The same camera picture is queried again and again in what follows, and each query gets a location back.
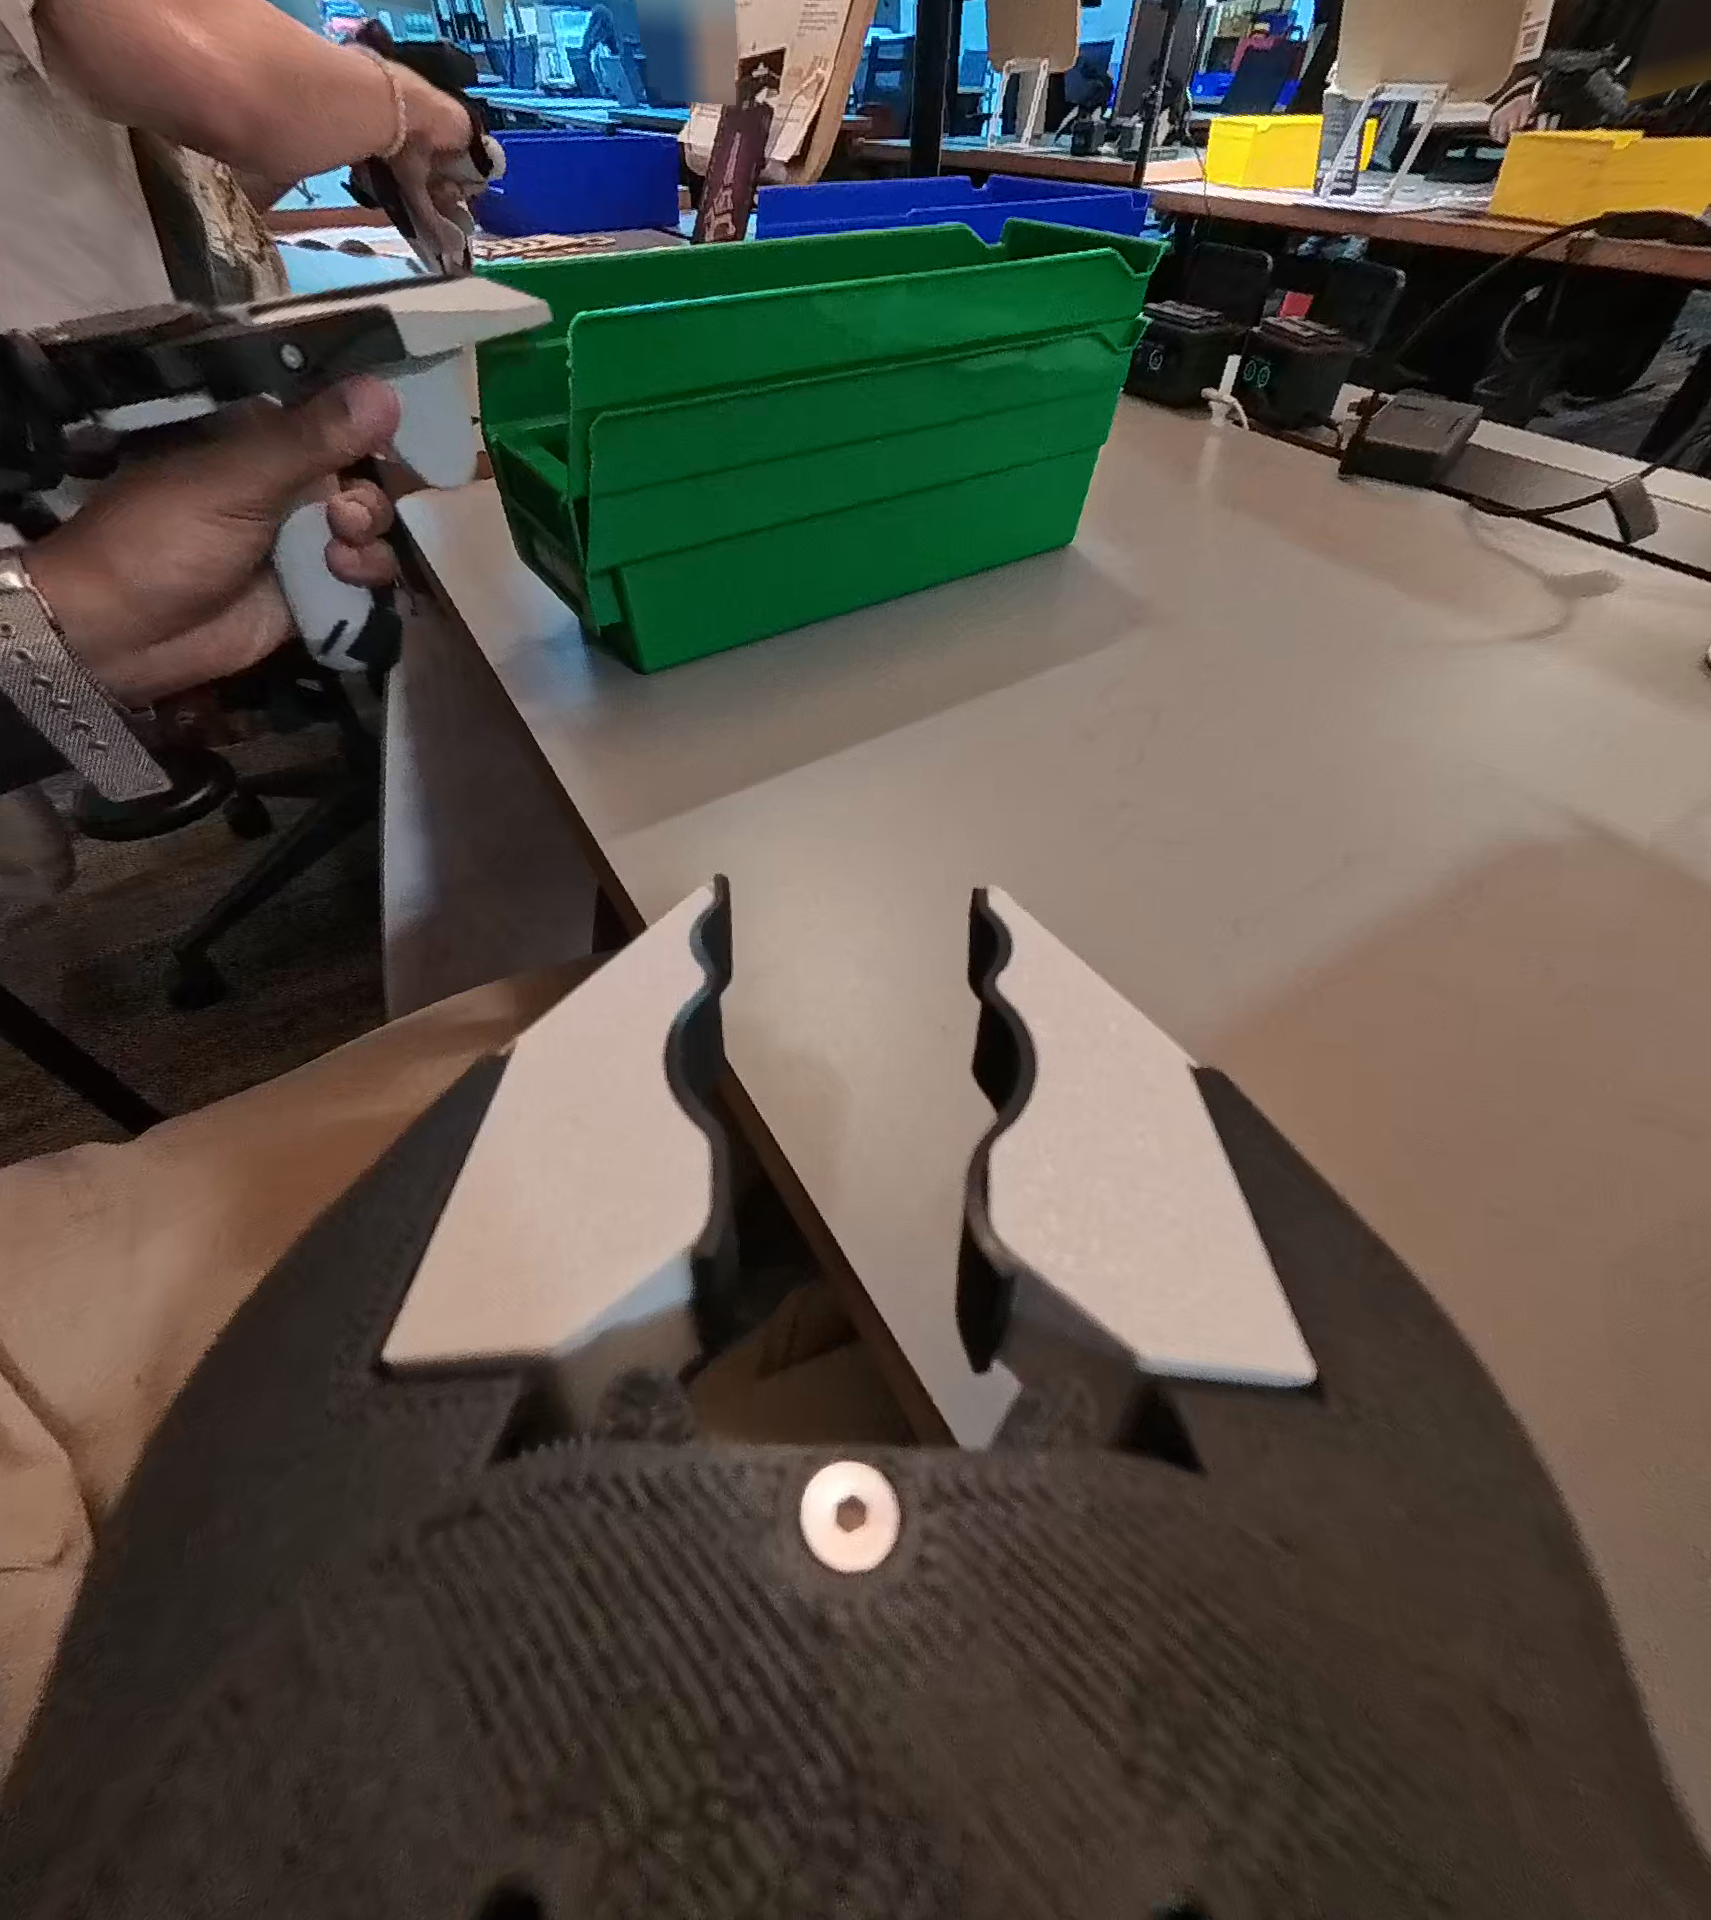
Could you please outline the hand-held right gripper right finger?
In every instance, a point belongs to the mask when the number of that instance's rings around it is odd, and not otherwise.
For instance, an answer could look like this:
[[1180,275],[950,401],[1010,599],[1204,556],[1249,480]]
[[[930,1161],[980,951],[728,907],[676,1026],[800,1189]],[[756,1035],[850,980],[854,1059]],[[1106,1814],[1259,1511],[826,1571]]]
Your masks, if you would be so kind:
[[996,883],[968,902],[956,1321],[1022,1383],[1317,1381],[1196,1058]]

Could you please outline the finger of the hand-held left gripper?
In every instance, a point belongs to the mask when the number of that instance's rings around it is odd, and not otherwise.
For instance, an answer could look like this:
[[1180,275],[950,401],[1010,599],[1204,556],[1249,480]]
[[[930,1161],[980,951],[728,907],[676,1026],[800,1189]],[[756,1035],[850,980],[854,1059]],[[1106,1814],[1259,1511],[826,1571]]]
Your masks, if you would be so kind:
[[408,370],[536,332],[548,300],[480,273],[400,278],[254,305],[248,324],[300,370]]

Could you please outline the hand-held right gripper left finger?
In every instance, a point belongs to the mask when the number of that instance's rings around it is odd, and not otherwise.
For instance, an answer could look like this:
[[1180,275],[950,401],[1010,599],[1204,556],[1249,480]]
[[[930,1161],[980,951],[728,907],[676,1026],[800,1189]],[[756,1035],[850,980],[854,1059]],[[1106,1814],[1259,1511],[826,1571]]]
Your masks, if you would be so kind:
[[704,1354],[738,1273],[724,1079],[732,900],[700,883],[506,1050],[380,1363],[512,1377],[596,1421]]

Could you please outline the another person's forearm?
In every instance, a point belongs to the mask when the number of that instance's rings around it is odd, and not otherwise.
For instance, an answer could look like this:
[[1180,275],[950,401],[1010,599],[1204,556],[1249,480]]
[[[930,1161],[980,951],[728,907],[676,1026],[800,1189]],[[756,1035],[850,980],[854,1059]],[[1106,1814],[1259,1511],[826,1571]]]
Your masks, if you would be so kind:
[[128,131],[298,179],[394,156],[416,124],[400,77],[264,2],[40,2],[50,71]]

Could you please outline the grey desk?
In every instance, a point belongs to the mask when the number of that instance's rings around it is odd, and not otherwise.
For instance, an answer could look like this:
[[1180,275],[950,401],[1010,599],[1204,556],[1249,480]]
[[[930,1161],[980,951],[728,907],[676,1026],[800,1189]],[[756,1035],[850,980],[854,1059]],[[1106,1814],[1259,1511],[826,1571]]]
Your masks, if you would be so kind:
[[916,1428],[954,1329],[968,897],[1228,1072],[1527,1424],[1711,1856],[1711,586],[1126,401],[1074,545],[640,677],[496,492],[406,508],[398,1016],[734,893],[744,1127]]

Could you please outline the person's left hand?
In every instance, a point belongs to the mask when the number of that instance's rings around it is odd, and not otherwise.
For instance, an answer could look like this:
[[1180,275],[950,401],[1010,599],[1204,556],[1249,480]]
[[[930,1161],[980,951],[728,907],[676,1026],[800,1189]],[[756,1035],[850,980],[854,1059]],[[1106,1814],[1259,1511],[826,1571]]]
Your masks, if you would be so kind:
[[326,505],[328,571],[390,587],[394,503],[344,473],[386,452],[398,420],[396,392],[354,375],[296,405],[238,404],[106,481],[24,560],[74,658],[126,708],[266,660],[294,633],[274,542],[310,502]]

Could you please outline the brown printed packet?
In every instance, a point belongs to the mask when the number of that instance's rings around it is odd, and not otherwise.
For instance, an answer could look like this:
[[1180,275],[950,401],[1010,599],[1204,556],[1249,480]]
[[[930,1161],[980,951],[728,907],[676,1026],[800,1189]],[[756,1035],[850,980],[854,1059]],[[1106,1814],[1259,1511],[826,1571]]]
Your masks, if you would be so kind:
[[748,235],[770,138],[772,102],[780,87],[784,52],[738,61],[734,102],[720,107],[692,244],[736,244]]

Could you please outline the metal wrist watch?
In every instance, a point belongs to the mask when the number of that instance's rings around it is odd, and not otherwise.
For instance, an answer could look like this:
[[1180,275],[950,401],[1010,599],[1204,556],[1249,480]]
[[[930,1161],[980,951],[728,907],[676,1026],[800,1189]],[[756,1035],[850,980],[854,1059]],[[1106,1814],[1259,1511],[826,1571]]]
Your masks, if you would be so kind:
[[170,794],[172,773],[74,656],[20,547],[0,547],[0,694],[106,803]]

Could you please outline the black office chair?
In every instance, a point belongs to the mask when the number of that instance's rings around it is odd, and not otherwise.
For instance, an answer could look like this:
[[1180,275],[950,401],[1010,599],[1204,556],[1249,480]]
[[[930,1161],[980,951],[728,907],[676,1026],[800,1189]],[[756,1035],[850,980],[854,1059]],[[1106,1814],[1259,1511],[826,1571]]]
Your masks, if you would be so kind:
[[[324,725],[334,749],[302,763],[244,771],[226,752],[232,725],[244,722],[276,736]],[[382,753],[340,676],[298,664],[294,646],[286,646],[266,665],[174,702],[158,720],[154,755],[170,778],[168,787],[128,801],[84,787],[74,812],[82,837],[134,845],[216,818],[236,839],[266,843],[248,871],[172,941],[168,997],[182,1011],[198,1011],[228,989],[218,943],[376,823]]]

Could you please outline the large blue bin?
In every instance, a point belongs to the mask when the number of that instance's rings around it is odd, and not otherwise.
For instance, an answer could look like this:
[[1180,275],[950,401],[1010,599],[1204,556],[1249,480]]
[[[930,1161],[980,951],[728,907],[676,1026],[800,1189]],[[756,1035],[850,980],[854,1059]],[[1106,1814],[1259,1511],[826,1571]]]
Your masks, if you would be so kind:
[[984,179],[942,174],[764,185],[754,232],[776,239],[962,226],[998,244],[1010,221],[1030,221],[1136,237],[1146,232],[1150,211],[1146,187],[1022,174]]

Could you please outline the black battery charger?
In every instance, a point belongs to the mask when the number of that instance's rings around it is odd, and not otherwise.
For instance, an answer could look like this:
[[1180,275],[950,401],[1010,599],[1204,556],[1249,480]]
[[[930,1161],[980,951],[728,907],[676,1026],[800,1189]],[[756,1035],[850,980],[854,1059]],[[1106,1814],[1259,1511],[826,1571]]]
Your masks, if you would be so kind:
[[1220,389],[1251,329],[1247,318],[1192,300],[1148,300],[1142,319],[1124,392],[1172,410],[1200,408]]
[[1245,337],[1230,397],[1263,430],[1327,426],[1361,352],[1341,327],[1305,316],[1263,318]]

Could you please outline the black power adapter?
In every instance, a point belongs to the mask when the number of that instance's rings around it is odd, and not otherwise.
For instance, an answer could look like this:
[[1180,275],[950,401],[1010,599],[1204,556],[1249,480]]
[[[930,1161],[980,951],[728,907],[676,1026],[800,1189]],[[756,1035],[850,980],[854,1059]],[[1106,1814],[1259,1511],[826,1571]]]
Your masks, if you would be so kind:
[[1347,477],[1439,490],[1483,417],[1469,399],[1423,392],[1369,395],[1353,416],[1339,469]]

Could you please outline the yellow bin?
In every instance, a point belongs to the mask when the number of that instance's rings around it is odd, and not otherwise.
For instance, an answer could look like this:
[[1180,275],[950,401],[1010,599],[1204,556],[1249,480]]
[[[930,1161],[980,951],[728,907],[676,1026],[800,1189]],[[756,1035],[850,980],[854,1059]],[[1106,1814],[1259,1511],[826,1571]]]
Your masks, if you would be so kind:
[[1645,136],[1633,128],[1523,129],[1505,148],[1489,216],[1565,227],[1609,214],[1711,207],[1711,136]]
[[1243,192],[1277,190],[1349,197],[1353,185],[1337,185],[1335,159],[1343,146],[1321,154],[1319,114],[1249,112],[1218,114],[1208,124],[1204,179]]

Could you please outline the long wooden table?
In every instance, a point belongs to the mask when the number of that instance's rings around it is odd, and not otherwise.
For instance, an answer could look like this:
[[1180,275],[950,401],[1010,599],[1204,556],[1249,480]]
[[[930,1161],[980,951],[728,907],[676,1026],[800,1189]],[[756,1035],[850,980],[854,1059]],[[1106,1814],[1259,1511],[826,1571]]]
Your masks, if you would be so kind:
[[1501,220],[1479,210],[1423,203],[1365,206],[1325,201],[1289,190],[1228,187],[1208,181],[1202,159],[1192,154],[1152,158],[1146,187],[1156,211],[1170,217],[1357,235],[1367,242],[1481,260],[1525,256],[1527,261],[1567,261],[1585,269],[1711,287],[1711,244],[1693,232],[1657,232],[1651,214],[1631,216],[1627,232],[1587,230],[1551,242],[1543,226]]

